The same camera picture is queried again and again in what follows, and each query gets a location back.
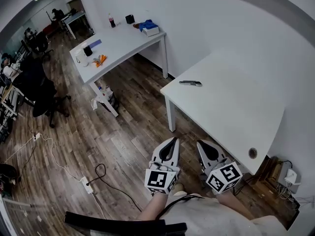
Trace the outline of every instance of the white cable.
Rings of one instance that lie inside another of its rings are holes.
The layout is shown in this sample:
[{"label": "white cable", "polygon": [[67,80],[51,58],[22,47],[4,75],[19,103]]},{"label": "white cable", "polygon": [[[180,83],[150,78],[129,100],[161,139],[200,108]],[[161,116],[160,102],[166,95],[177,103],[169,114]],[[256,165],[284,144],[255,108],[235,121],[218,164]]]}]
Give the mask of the white cable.
[{"label": "white cable", "polygon": [[63,166],[61,166],[61,165],[59,165],[59,164],[57,163],[56,158],[55,158],[55,156],[54,156],[54,154],[53,154],[54,139],[52,139],[52,138],[47,138],[47,139],[45,139],[42,134],[40,134],[40,136],[43,138],[44,141],[47,141],[47,140],[49,140],[49,139],[53,141],[53,142],[51,143],[50,152],[51,152],[51,154],[52,154],[53,157],[54,157],[55,163],[56,163],[60,168],[63,168],[63,169],[69,174],[69,176],[73,177],[73,178],[74,178],[75,180],[77,180],[78,182],[81,182],[81,181],[80,181],[79,179],[77,179],[75,176],[71,175],[71,174],[69,173],[69,171],[68,171],[66,168],[64,168]]},{"label": "white cable", "polygon": [[17,151],[15,151],[8,159],[6,159],[4,163],[6,163],[12,156],[14,156],[17,152],[19,152],[19,151],[21,150],[21,148],[23,148],[26,144],[28,144],[29,141],[30,141],[31,139],[33,139],[33,138],[34,138],[34,137],[32,136],[32,138],[30,138],[22,147],[20,147]]},{"label": "white cable", "polygon": [[94,194],[93,194],[93,193],[92,193],[92,196],[93,196],[93,198],[94,198],[95,202],[97,203],[97,205],[98,205],[98,207],[99,207],[99,209],[100,209],[101,213],[103,214],[104,219],[106,219],[106,218],[105,218],[105,216],[104,216],[103,210],[102,210],[102,208],[100,207],[100,205],[98,204],[98,202],[96,201],[96,198],[95,198],[95,196],[94,196]]}]

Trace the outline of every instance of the office chair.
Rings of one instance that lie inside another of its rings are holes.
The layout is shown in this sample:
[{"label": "office chair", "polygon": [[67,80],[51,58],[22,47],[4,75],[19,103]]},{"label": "office chair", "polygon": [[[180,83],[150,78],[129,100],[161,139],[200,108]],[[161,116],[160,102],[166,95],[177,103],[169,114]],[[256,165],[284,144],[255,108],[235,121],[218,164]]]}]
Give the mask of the office chair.
[{"label": "office chair", "polygon": [[24,102],[33,106],[33,116],[38,117],[43,114],[50,116],[49,126],[54,128],[52,124],[54,113],[57,111],[68,117],[69,114],[58,108],[66,99],[71,99],[71,96],[66,95],[63,98],[55,97],[57,90],[54,82],[46,77],[40,59],[34,59],[33,64],[28,70],[21,73],[13,82],[13,85],[18,88],[23,94]]},{"label": "office chair", "polygon": [[49,53],[54,51],[53,49],[46,51],[48,48],[48,41],[46,35],[42,31],[37,34],[36,38],[30,40],[30,47],[36,54],[42,53],[40,58],[41,61],[43,61],[46,56],[50,57]]}]

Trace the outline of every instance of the wooden floor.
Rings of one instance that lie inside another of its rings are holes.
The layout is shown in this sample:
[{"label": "wooden floor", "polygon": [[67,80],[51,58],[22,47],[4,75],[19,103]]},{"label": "wooden floor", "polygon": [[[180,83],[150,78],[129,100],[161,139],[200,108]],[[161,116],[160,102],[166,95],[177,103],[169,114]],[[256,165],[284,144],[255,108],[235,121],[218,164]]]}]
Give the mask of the wooden floor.
[{"label": "wooden floor", "polygon": [[[52,129],[48,117],[33,118],[32,108],[24,104],[20,112],[26,117],[17,118],[13,132],[0,146],[1,161],[32,137],[31,132],[40,132],[44,138],[54,139],[52,152],[57,162],[71,174],[79,179],[83,176],[93,179],[96,177],[95,166],[104,163],[107,169],[104,179],[130,194],[142,209],[151,198],[144,188],[144,177],[152,151],[164,140],[176,136],[181,141],[179,182],[189,193],[211,197],[212,193],[202,188],[199,179],[201,168],[195,145],[198,139],[212,139],[180,111],[177,111],[177,130],[169,131],[164,97],[159,90],[171,79],[164,79],[162,72],[140,56],[132,57],[98,81],[102,86],[110,85],[115,92],[121,103],[120,115],[115,118],[100,105],[93,111],[91,99],[94,92],[83,86],[69,54],[69,50],[85,38],[84,33],[77,40],[70,34],[57,33],[51,38],[50,46],[54,49],[51,59],[44,63],[58,95],[72,96],[64,104],[70,116],[65,118],[57,113],[54,118],[56,128]],[[63,223],[66,211],[102,218],[93,196],[55,164],[50,153],[51,144],[52,140],[36,142],[22,181],[13,189],[13,200],[30,203],[33,207],[7,205],[20,235],[80,235]],[[34,146],[33,141],[29,142],[8,164],[21,171]],[[106,218],[131,220],[139,214],[124,194],[108,188],[100,180],[91,186]],[[250,187],[244,188],[237,197],[254,217],[276,215],[284,225],[291,219],[270,207]]]}]

